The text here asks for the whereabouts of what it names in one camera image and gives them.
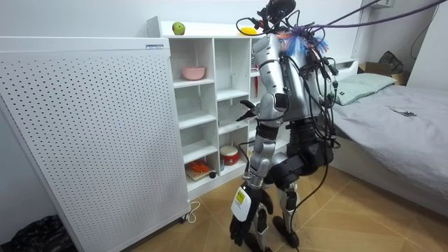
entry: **yellow label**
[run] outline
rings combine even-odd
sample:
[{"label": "yellow label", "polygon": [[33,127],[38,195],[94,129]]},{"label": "yellow label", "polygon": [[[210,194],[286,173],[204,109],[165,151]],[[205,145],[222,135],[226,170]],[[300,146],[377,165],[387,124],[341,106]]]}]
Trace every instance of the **yellow label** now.
[{"label": "yellow label", "polygon": [[238,193],[237,193],[238,203],[243,204],[243,200],[244,200],[244,194],[241,191],[238,191]]}]

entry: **bed frame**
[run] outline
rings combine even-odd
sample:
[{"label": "bed frame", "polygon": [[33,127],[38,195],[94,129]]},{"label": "bed frame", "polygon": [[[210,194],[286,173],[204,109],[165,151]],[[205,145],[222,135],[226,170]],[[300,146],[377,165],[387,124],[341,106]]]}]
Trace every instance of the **bed frame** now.
[{"label": "bed frame", "polygon": [[334,150],[335,159],[330,164],[331,166],[427,209],[448,216],[447,199],[414,185],[406,178],[391,173],[354,141],[342,137],[338,137],[337,140],[341,143],[341,148]]}]

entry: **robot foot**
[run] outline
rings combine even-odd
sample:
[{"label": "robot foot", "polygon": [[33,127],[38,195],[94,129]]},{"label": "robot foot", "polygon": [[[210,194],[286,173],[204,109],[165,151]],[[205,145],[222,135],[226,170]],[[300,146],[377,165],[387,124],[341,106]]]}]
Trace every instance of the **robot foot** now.
[{"label": "robot foot", "polygon": [[257,242],[257,238],[254,234],[248,233],[244,238],[244,243],[250,248],[252,252],[272,252],[270,248],[266,248],[266,250],[262,250]]},{"label": "robot foot", "polygon": [[285,222],[282,217],[275,216],[272,219],[272,222],[273,222],[275,228],[279,231],[280,235],[282,235],[285,238],[285,240],[288,242],[288,244],[291,248],[299,247],[299,244],[300,244],[299,237],[297,236],[297,234],[295,232],[288,233],[286,226],[285,226]]}]

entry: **white radiator panel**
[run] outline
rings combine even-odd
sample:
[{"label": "white radiator panel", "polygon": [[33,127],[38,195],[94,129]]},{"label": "white radiator panel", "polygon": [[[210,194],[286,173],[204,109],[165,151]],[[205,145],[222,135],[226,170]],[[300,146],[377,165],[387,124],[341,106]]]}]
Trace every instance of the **white radiator panel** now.
[{"label": "white radiator panel", "polygon": [[3,112],[84,251],[119,251],[189,208],[169,49],[138,41],[0,54]]}]

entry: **pink bowl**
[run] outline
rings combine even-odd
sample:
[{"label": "pink bowl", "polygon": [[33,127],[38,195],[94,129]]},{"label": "pink bowl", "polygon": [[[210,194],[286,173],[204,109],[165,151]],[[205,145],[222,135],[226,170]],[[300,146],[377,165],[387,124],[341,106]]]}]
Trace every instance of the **pink bowl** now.
[{"label": "pink bowl", "polygon": [[205,74],[205,67],[192,66],[182,68],[182,75],[189,81],[197,81],[202,79]]}]

